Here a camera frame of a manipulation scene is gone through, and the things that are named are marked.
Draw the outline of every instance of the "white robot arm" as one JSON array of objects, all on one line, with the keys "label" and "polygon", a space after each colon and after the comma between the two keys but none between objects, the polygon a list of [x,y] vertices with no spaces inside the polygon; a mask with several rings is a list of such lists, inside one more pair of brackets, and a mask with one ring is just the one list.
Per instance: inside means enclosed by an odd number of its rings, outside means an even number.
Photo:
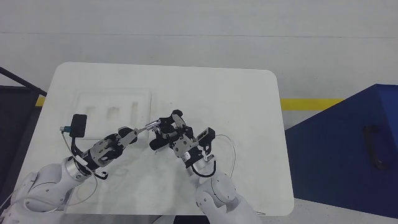
[{"label": "white robot arm", "polygon": [[185,124],[179,110],[174,110],[168,118],[148,124],[146,129],[152,129],[156,134],[156,139],[150,142],[153,150],[169,145],[182,159],[196,187],[196,203],[211,224],[262,223],[250,204],[236,193],[231,178],[217,170],[216,159],[210,154],[214,130],[207,128],[197,138],[194,137],[192,128]]},{"label": "white robot arm", "polygon": [[123,150],[129,144],[136,142],[138,134],[145,130],[119,128],[118,133],[105,137],[91,149],[81,152],[76,147],[75,138],[84,136],[86,118],[84,116],[76,114],[71,127],[61,128],[62,133],[70,132],[72,137],[70,150],[73,156],[65,158],[61,164],[49,164],[41,168],[38,173],[30,173],[22,181],[21,187],[12,194],[11,205],[3,211],[0,223],[60,223],[64,208],[77,204],[67,204],[72,189],[84,183],[92,175],[106,179],[107,173],[98,175],[95,170],[107,166],[121,156]]}]

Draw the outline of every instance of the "handle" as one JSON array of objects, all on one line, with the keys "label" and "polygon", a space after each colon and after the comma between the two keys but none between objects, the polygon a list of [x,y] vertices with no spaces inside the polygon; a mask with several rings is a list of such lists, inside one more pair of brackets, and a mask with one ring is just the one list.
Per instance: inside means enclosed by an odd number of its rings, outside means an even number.
[{"label": "handle", "polygon": [[379,170],[388,169],[388,165],[379,160],[376,154],[376,149],[374,148],[373,133],[378,133],[379,128],[375,125],[365,126],[363,128],[363,136],[365,138],[366,147],[368,149],[368,154],[372,165]]}]

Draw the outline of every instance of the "gray floor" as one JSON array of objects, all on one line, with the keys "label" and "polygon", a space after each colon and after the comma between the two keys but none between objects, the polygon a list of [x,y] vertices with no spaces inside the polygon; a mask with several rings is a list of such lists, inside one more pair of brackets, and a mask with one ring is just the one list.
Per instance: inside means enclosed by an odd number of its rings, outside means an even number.
[{"label": "gray floor", "polygon": [[[398,84],[397,57],[397,0],[0,0],[0,64],[43,89],[75,61],[268,69],[283,98],[345,98]],[[284,112],[285,127],[314,113]],[[297,200],[265,222],[397,220]]]}]

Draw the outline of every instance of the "white table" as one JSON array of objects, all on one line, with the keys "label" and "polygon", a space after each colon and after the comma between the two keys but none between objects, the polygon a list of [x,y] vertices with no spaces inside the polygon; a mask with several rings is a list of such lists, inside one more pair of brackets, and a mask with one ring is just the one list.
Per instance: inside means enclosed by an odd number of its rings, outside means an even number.
[{"label": "white table", "polygon": [[[149,88],[151,119],[180,109],[196,135],[210,126],[229,136],[236,145],[236,190],[256,211],[273,216],[292,211],[294,198],[277,80],[267,70],[64,63],[55,71],[18,182],[29,172],[60,163],[68,156],[59,127],[69,124],[65,121],[71,117],[75,92],[87,88]],[[93,143],[78,141],[82,148]],[[228,142],[215,139],[213,153],[219,169],[229,173]],[[68,213],[202,214],[195,205],[185,166],[171,149],[155,153],[147,142],[137,142],[106,170],[109,178],[99,182],[94,196],[68,207]],[[93,186],[94,180],[87,180],[74,191],[71,202],[90,194]]]}]

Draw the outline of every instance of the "black cable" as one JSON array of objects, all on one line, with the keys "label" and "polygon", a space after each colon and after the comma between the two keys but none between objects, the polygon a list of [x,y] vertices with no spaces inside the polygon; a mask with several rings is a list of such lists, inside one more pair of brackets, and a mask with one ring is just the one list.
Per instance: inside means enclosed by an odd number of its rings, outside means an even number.
[{"label": "black cable", "polygon": [[13,73],[11,73],[10,71],[6,70],[6,69],[3,68],[3,67],[0,67],[0,74],[2,74],[2,75],[4,75],[4,76],[7,76],[7,77],[10,78],[11,80],[14,80],[14,81],[18,82],[19,84],[24,85],[24,86],[26,86],[27,88],[30,88],[30,89],[33,89],[33,90],[37,91],[38,93],[40,93],[40,94],[43,95],[43,96],[47,96],[47,92],[44,91],[43,89],[38,88],[37,86],[35,86],[35,85],[33,85],[33,84],[31,84],[31,83],[25,81],[25,80],[22,79],[21,77],[15,75],[15,74],[13,74]]},{"label": "black cable", "polygon": [[193,165],[191,165],[191,168],[192,168],[193,173],[195,173],[196,175],[198,175],[198,176],[200,176],[200,177],[209,178],[209,177],[212,177],[212,176],[216,173],[216,161],[214,160],[213,172],[212,172],[211,174],[209,174],[209,175],[202,175],[202,174],[200,174],[199,172],[197,172],[197,170],[195,170],[195,168],[193,167]]}]

